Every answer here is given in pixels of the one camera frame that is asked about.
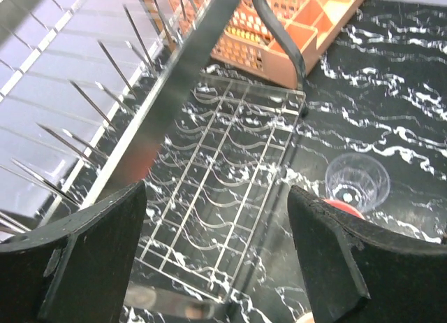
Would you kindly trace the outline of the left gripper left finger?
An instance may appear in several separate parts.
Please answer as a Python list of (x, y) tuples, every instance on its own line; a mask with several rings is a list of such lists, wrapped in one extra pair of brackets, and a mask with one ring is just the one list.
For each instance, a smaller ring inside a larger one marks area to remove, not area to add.
[(145, 217), (144, 182), (1, 244), (2, 322), (118, 322)]

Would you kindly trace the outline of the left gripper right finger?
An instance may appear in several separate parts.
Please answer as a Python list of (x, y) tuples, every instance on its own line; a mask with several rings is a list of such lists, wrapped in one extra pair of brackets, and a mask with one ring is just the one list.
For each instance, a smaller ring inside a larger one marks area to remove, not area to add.
[(445, 322), (446, 246), (350, 215), (298, 186), (288, 217), (316, 322)]

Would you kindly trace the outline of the dusty pink tumbler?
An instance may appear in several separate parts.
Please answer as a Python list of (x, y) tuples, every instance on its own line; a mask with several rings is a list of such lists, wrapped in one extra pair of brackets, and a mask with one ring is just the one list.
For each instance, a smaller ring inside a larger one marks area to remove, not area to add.
[(339, 200), (333, 200), (333, 199), (324, 199), (326, 203), (330, 204), (331, 206), (340, 209), (348, 214), (355, 215), (356, 217), (359, 217), (361, 219), (364, 219), (364, 216), (359, 212), (356, 208), (353, 206)]

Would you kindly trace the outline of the clear glass cup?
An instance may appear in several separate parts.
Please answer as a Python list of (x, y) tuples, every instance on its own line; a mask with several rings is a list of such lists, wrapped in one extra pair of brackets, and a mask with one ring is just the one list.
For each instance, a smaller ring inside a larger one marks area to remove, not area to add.
[(385, 167), (369, 155), (352, 152), (332, 160), (325, 171), (325, 192), (367, 213), (380, 206), (390, 193), (390, 176)]

